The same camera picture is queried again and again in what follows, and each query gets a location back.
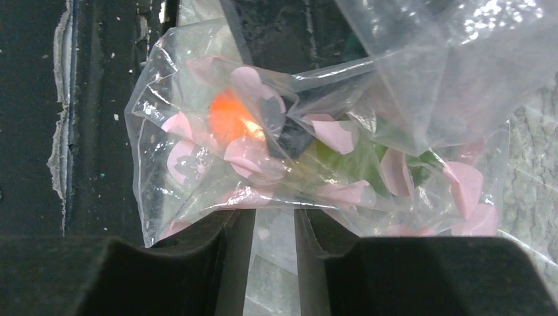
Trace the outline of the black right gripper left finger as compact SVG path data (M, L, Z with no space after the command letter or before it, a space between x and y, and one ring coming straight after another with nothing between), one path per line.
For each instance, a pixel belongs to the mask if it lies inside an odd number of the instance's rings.
M215 211L151 248L1 238L2 315L241 315L255 211Z

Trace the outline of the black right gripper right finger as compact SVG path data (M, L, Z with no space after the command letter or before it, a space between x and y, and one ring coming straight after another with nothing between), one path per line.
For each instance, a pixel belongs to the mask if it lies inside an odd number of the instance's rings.
M556 315L504 238L361 238L324 211L294 215L302 315Z

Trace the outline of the fake orange green mango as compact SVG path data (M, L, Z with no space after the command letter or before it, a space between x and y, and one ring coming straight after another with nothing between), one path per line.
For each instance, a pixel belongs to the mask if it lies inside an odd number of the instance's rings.
M270 98L263 99L263 103L260 115L272 135L277 137L275 142L265 135L264 129L233 90L220 92L209 107L209 125L219 145L229 147L233 141L246 138L255 140L276 159L302 163L304 159L314 157L323 169L336 171L350 180L366 180L378 194L389 194L378 167L372 163L373 157L381 160L386 147L360 136L354 150L343 155L316 139L291 118L286 118L282 126L272 123L269 120L274 118L272 112L278 109L278 102Z

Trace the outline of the clear zip top bag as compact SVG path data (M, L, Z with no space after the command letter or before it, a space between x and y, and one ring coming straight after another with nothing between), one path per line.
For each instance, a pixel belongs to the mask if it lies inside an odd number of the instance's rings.
M499 211L497 136L514 99L557 62L556 1L342 1L348 60L299 74L240 61L223 18L160 38L126 108L146 246L220 209L322 207L374 236L489 236ZM372 163L389 194L318 159L271 157L255 140L221 146L209 107L233 90L276 141L269 121L291 118L345 155L363 136L387 148Z

